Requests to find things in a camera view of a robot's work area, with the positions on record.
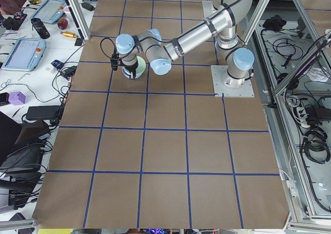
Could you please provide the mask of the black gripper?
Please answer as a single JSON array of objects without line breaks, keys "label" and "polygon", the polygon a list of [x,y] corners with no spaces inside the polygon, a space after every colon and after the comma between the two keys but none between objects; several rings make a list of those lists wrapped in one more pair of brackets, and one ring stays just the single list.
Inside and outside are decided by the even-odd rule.
[{"label": "black gripper", "polygon": [[138,67],[138,59],[136,55],[122,58],[124,68],[130,73],[130,79],[136,78],[136,69]]}]

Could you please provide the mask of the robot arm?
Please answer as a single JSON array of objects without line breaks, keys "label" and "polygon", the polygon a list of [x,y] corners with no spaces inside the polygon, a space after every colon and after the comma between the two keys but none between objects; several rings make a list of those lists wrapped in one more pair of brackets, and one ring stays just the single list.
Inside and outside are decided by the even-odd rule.
[{"label": "robot arm", "polygon": [[115,40],[121,66],[129,71],[130,79],[137,76],[137,56],[144,53],[157,75],[167,74],[172,62],[208,39],[219,35],[218,41],[231,49],[238,43],[235,26],[247,15],[252,0],[211,0],[214,12],[190,30],[170,41],[163,41],[159,30],[153,28],[137,35],[120,34]]}]

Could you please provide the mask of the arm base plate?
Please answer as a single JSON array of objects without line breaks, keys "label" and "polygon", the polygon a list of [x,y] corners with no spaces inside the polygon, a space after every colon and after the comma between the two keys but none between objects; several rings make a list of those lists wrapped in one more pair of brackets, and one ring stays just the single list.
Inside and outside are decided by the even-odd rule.
[{"label": "arm base plate", "polygon": [[212,65],[214,96],[226,98],[253,98],[254,91],[251,80],[246,80],[248,72],[242,79],[234,79],[228,74],[229,66]]},{"label": "arm base plate", "polygon": [[203,6],[203,14],[204,18],[211,18],[213,14],[217,11],[217,9],[213,6],[212,1],[202,1]]}]

